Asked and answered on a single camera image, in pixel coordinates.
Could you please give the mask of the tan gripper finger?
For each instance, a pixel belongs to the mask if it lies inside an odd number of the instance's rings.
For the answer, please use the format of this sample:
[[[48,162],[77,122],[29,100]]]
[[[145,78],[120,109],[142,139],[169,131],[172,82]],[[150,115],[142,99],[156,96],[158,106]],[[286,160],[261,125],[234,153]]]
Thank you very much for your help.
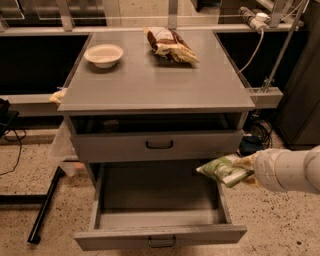
[[[254,163],[258,157],[259,153],[256,152],[254,154],[239,158],[234,161],[234,165],[237,167],[242,167],[246,170],[253,170],[254,169]]]

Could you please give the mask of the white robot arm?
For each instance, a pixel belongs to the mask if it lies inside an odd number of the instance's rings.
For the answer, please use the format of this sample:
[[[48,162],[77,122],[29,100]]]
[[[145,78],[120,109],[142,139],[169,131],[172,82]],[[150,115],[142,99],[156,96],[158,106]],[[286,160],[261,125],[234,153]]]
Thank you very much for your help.
[[[303,151],[266,149],[234,165],[253,170],[258,182],[272,192],[320,193],[320,146]]]

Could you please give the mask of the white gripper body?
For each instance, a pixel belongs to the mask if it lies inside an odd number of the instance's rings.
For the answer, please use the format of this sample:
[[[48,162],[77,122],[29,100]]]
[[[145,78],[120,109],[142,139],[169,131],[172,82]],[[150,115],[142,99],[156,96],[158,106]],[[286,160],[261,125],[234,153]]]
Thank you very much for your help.
[[[258,151],[254,160],[254,173],[259,183],[271,192],[285,192],[285,188],[278,181],[276,162],[285,149],[266,149]]]

